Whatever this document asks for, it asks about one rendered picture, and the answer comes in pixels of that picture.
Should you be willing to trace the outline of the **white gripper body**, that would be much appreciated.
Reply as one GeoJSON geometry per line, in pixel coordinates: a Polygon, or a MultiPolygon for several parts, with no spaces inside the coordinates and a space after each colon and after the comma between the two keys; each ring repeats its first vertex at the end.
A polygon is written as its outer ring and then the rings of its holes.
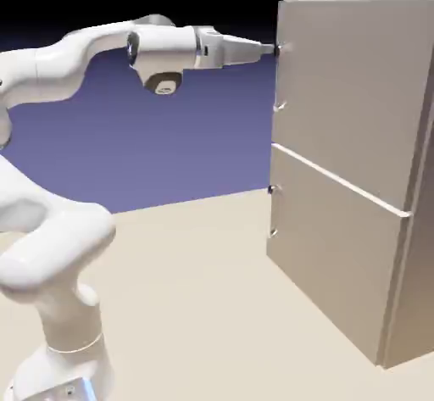
{"type": "Polygon", "coordinates": [[[264,55],[274,53],[273,44],[265,44],[232,35],[222,36],[221,47],[223,53],[222,67],[256,63],[264,55]]]}

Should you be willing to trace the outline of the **long curved metal handle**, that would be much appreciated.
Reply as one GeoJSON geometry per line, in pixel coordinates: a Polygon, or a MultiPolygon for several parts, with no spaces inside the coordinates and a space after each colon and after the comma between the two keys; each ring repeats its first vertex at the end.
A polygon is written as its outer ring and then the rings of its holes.
{"type": "Polygon", "coordinates": [[[282,111],[287,105],[286,95],[281,93],[281,70],[280,70],[280,58],[283,54],[284,47],[281,44],[275,45],[275,101],[273,104],[273,113],[277,114],[282,111]]]}

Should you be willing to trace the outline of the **tall beige cabinet door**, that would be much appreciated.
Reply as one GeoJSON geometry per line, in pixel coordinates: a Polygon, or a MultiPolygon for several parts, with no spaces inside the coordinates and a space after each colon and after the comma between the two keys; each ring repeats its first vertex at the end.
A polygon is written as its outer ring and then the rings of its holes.
{"type": "Polygon", "coordinates": [[[283,0],[275,142],[410,209],[434,93],[434,0],[283,0]]]}

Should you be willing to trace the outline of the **beige cabinet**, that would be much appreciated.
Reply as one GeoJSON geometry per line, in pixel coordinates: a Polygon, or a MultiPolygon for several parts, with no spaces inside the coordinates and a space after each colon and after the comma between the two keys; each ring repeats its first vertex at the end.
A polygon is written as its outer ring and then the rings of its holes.
{"type": "Polygon", "coordinates": [[[434,0],[283,0],[268,256],[372,363],[434,352],[434,0]]]}

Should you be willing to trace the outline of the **short beige cabinet door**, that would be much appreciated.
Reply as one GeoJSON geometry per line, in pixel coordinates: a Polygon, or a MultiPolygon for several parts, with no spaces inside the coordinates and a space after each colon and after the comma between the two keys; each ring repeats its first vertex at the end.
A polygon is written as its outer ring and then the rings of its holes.
{"type": "Polygon", "coordinates": [[[386,363],[397,267],[411,218],[275,144],[282,190],[267,254],[371,362],[386,363]]]}

